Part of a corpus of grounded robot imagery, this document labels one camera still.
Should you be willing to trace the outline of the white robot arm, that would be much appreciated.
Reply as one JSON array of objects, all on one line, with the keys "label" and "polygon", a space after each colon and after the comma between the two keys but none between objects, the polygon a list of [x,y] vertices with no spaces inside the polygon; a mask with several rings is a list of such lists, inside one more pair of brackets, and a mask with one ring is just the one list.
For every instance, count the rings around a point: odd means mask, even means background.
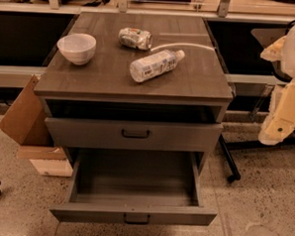
[{"label": "white robot arm", "polygon": [[263,50],[260,57],[280,61],[281,70],[291,77],[284,88],[277,87],[271,94],[269,114],[258,134],[262,144],[274,146],[295,129],[295,25],[288,34]]}]

